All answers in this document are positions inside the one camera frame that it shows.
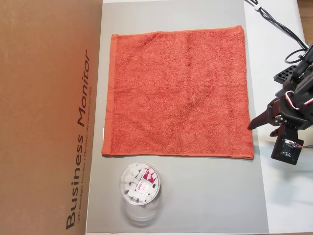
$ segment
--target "red label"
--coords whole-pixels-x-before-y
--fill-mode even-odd
[[[140,190],[140,188],[142,187],[142,185],[143,185],[143,182],[140,181],[140,182],[139,182],[139,185],[137,185],[137,189]]]
[[[149,169],[147,169],[145,174],[143,175],[143,178],[153,184],[155,179],[153,179],[151,175],[150,175],[150,178],[148,178],[149,174],[150,174]]]

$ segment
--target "towel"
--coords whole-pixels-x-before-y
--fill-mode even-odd
[[[253,159],[241,26],[112,35],[104,155]]]

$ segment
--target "cable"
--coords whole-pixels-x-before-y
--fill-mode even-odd
[[[294,92],[293,92],[293,91],[287,91],[287,92],[285,93],[286,100],[288,101],[288,103],[290,104],[290,106],[291,106],[293,109],[295,109],[295,110],[299,110],[300,108],[296,108],[296,107],[294,107],[294,105],[293,105],[293,103],[292,103],[292,101],[291,101],[290,97],[288,96],[288,93],[289,93],[289,92],[291,92],[291,93],[293,93],[293,94],[294,94]]]
[[[294,142],[293,144],[294,144],[296,147],[298,147],[298,148],[303,148],[302,145],[300,145],[300,144],[298,144],[298,143],[296,143],[296,142]]]
[[[295,106],[293,105],[293,103],[292,103],[290,97],[288,96],[288,93],[294,94],[294,92],[293,92],[293,91],[287,91],[287,92],[285,93],[285,97],[286,97],[286,100],[288,101],[288,103],[290,104],[290,106],[291,106],[293,109],[299,110],[300,108],[297,108],[297,107],[295,107]],[[312,102],[313,102],[313,98],[312,98],[312,99],[309,99],[309,100],[306,101],[306,102],[304,102],[304,106],[305,106],[305,105],[308,105],[308,104],[310,104],[310,103],[312,103]]]
[[[246,0],[248,1],[251,5],[253,5],[254,7],[256,7],[257,5],[259,5],[258,0]],[[276,21],[274,19],[274,17],[267,11],[265,10],[263,7],[261,7],[259,5],[259,8],[256,9],[257,11],[259,11],[259,13],[261,14],[261,16],[271,22],[273,25],[277,26],[278,28],[280,28],[281,30],[283,30],[284,32],[286,32],[290,37],[292,37],[293,39],[295,39],[299,45],[302,47],[301,50],[297,50],[294,51],[293,53],[291,53],[290,55],[288,55],[285,59],[285,62],[288,64],[293,64],[293,63],[297,63],[299,61],[301,61],[303,58],[300,58],[298,60],[295,61],[288,61],[288,59],[295,53],[299,52],[299,51],[306,51],[308,49],[308,46],[294,33],[292,32],[289,28],[287,28],[286,26],[284,26],[283,24],[279,23],[278,21]]]
[[[288,59],[289,59],[292,55],[294,55],[294,54],[296,54],[297,52],[300,52],[300,51],[306,51],[306,50],[305,50],[305,49],[299,49],[299,50],[295,50],[294,52],[290,53],[290,54],[285,58],[285,63],[287,63],[287,64],[294,64],[294,63],[297,63],[297,62],[300,62],[301,60],[303,60],[303,58],[301,57],[301,58],[298,59],[298,60],[288,61]]]

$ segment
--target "red and white wire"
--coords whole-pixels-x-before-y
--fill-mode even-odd
[[[302,148],[303,146],[298,144],[298,143],[294,143],[295,145],[299,146],[300,148]]]
[[[288,101],[288,103],[290,104],[290,106],[291,106],[293,109],[299,110],[300,108],[297,108],[297,107],[295,107],[295,106],[293,105],[293,103],[292,103],[290,97],[288,96],[288,93],[294,94],[294,92],[293,92],[293,91],[287,91],[287,92],[285,93],[285,97],[286,97],[286,100]],[[312,99],[309,99],[308,101],[306,101],[306,102],[304,103],[304,105],[308,105],[308,104],[310,104],[310,103],[312,103],[312,102],[313,102],[313,98],[312,98]]]

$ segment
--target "towel hem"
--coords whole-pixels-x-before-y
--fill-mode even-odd
[[[151,35],[155,33],[162,33],[162,34],[182,34],[185,32],[214,32],[214,31],[233,31],[237,28],[240,28],[243,30],[243,27],[241,25],[233,26],[233,27],[227,27],[227,28],[210,28],[210,29],[188,29],[188,30],[180,30],[180,31],[155,31],[155,32],[150,32],[150,33],[140,33],[140,34],[124,34],[124,35],[119,35],[119,34],[114,34],[114,36],[123,38],[123,37],[131,37],[131,36],[143,36],[143,35]]]
[[[114,75],[116,62],[117,37],[112,35],[110,47],[110,64],[109,64],[109,82],[108,96],[106,106],[106,117],[104,123],[104,141],[102,146],[102,154],[111,152],[112,146],[112,120],[113,120],[113,101],[114,101]]]
[[[224,157],[224,158],[241,158],[241,159],[249,159],[253,160],[254,156],[249,154],[199,154],[199,153],[152,153],[152,152],[135,152],[135,153],[110,153],[110,152],[102,152],[103,155],[113,156],[120,156],[120,155],[161,155],[161,156],[184,156],[184,157]]]

